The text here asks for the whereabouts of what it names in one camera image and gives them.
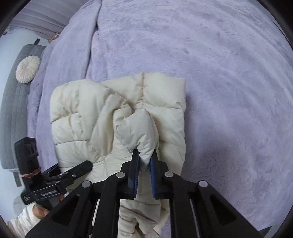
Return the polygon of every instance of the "quilted headboard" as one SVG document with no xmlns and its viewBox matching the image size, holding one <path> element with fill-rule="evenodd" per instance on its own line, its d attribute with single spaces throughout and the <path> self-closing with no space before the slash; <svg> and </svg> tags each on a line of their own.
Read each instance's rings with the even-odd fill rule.
<svg viewBox="0 0 293 238">
<path fill-rule="evenodd" d="M 25 45 L 18 54 L 6 82 L 0 110 L 0 161 L 3 169 L 17 169 L 14 143 L 27 137 L 27 95 L 30 83 L 16 80 L 16 68 L 24 58 L 41 57 L 45 46 Z"/>
</svg>

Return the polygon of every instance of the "white wall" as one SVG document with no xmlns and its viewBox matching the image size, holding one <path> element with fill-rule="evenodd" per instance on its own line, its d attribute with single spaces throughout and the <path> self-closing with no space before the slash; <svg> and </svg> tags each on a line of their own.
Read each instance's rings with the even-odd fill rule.
<svg viewBox="0 0 293 238">
<path fill-rule="evenodd" d="M 24 45 L 33 44 L 39 38 L 39 45 L 48 45 L 47 40 L 39 37 L 34 31 L 16 28 L 11 35 L 0 38 L 0 101 L 11 67 Z M 13 173 L 0 166 L 0 214 L 5 221 L 14 217 L 13 200 L 20 195 L 23 187 L 16 187 Z"/>
</svg>

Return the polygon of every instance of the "pleated pillow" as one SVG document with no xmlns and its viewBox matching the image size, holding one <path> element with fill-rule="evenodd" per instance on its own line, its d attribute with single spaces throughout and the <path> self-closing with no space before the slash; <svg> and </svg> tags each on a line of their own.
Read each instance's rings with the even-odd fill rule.
<svg viewBox="0 0 293 238">
<path fill-rule="evenodd" d="M 41 59 L 35 55 L 24 58 L 16 69 L 17 81 L 22 84 L 32 81 L 39 69 L 40 63 Z"/>
</svg>

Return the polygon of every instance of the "black gripper frame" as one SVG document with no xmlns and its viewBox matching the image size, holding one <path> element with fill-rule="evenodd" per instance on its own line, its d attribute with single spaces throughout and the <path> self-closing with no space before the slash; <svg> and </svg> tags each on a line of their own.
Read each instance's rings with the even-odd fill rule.
<svg viewBox="0 0 293 238">
<path fill-rule="evenodd" d="M 35 138 L 23 138 L 16 142 L 14 147 L 20 174 L 32 173 L 40 167 Z M 90 172 L 92 167 L 90 161 L 84 161 L 61 174 L 58 164 L 55 164 L 31 178 L 23 177 L 25 188 L 21 192 L 21 199 L 25 205 L 36 202 L 51 210 L 53 207 L 49 199 L 66 194 L 66 188 L 73 184 L 74 180 Z"/>
<path fill-rule="evenodd" d="M 117 238 L 120 199 L 136 197 L 138 151 L 105 181 L 80 184 L 26 238 Z M 151 182 L 155 199 L 169 199 L 172 238 L 261 238 L 260 233 L 205 181 L 192 183 L 168 172 L 154 151 Z M 94 211 L 100 200 L 94 225 Z"/>
</svg>

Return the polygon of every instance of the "lavender bedsheet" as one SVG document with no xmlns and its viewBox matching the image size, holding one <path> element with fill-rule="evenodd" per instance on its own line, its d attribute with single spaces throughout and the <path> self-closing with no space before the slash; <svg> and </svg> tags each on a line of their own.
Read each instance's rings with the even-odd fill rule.
<svg viewBox="0 0 293 238">
<path fill-rule="evenodd" d="M 186 78 L 182 176 L 211 183 L 260 230 L 293 204 L 292 60 L 286 38 L 246 0 L 90 0 L 45 50 L 29 135 L 46 169 L 57 162 L 49 103 L 58 85 L 140 72 Z"/>
</svg>

